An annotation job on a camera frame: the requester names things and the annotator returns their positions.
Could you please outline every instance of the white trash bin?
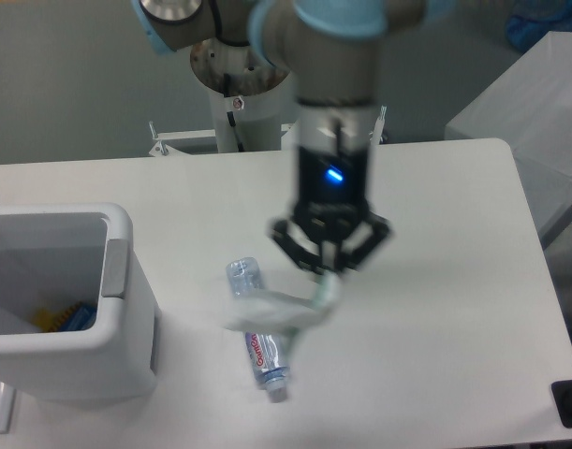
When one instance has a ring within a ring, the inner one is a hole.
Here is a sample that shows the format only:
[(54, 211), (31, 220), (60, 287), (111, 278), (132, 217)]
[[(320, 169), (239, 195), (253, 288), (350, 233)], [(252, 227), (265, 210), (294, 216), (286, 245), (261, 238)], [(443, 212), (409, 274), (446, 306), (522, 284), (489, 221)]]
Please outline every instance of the white trash bin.
[[(29, 324), (80, 302), (97, 309), (86, 330)], [(121, 207), (0, 206), (1, 382), (44, 399), (148, 393), (159, 317)]]

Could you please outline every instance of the floor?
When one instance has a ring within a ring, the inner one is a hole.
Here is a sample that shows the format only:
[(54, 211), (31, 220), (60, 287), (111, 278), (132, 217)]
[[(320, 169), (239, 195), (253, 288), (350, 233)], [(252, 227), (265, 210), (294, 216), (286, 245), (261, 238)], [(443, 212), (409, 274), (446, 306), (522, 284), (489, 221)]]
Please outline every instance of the floor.
[[(445, 124), (520, 55), (511, 0), (460, 2), (392, 36), (379, 102), (392, 142), (443, 138)], [(297, 116), (285, 93), (283, 121)], [(159, 132), (212, 128), (188, 52), (156, 56), (127, 0), (0, 2), (0, 164), (144, 156)]]

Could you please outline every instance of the plastic water bottle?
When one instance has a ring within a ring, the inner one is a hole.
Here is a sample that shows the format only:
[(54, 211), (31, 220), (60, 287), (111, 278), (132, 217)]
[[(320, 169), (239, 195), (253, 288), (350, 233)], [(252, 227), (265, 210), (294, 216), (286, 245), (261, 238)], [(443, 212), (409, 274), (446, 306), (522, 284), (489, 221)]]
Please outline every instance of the plastic water bottle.
[[(246, 257), (226, 267), (227, 279), (236, 300), (254, 289), (265, 288), (256, 259)], [(259, 387), (267, 390), (271, 402), (287, 399), (289, 366), (281, 339), (273, 335), (244, 334), (252, 371)]]

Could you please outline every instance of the blue led light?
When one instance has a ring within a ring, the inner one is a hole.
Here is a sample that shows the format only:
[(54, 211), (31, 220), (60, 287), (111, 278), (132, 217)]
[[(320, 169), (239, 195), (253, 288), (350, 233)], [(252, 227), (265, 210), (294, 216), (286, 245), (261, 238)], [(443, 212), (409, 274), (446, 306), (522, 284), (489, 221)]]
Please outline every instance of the blue led light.
[(341, 184), (344, 182), (344, 175), (336, 167), (329, 167), (325, 173), (325, 178), (332, 184)]

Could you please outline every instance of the bottle cap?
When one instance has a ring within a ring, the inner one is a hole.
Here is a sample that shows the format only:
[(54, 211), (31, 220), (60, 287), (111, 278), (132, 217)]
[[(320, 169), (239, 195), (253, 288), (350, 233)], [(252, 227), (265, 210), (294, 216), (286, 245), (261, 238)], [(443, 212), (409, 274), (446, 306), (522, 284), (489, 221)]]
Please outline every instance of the bottle cap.
[(265, 384), (265, 389), (271, 402), (277, 403), (287, 400), (287, 383), (285, 378), (271, 379)]

